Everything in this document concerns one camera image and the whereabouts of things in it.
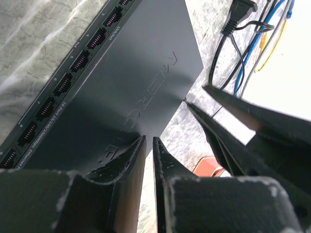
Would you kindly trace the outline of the black network switch box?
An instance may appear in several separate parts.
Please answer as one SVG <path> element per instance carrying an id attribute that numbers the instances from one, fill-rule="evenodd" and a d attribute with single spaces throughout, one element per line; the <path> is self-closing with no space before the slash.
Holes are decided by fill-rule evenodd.
<path id="1" fill-rule="evenodd" d="M 160 136 L 202 69 L 183 0 L 111 0 L 5 139 L 0 166 L 99 168 Z"/>

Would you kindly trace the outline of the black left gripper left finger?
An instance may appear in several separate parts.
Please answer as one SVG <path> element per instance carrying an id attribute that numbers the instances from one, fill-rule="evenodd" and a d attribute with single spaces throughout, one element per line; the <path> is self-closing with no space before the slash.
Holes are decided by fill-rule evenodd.
<path id="1" fill-rule="evenodd" d="M 87 175 L 78 171 L 2 169 L 3 233 L 134 233 L 146 138 Z"/>

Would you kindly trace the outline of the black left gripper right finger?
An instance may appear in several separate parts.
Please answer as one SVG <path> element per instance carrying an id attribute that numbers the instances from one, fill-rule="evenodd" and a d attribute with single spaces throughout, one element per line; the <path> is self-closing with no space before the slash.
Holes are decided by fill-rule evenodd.
<path id="1" fill-rule="evenodd" d="M 270 177 L 198 177 L 153 138 L 160 233 L 301 233 L 285 189 Z"/>

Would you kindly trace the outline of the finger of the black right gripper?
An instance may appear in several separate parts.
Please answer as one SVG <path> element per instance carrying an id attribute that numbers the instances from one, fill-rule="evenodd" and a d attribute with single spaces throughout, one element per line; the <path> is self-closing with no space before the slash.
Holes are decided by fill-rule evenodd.
<path id="1" fill-rule="evenodd" d="M 249 129 L 275 140 L 280 138 L 300 146 L 311 144 L 309 121 L 253 105 L 211 85 L 203 89 Z"/>
<path id="2" fill-rule="evenodd" d="M 192 103 L 187 107 L 203 128 L 217 162 L 232 175 L 271 177 L 289 192 L 310 194 L 310 142 L 260 124 L 259 132 L 244 145 L 199 107 Z"/>

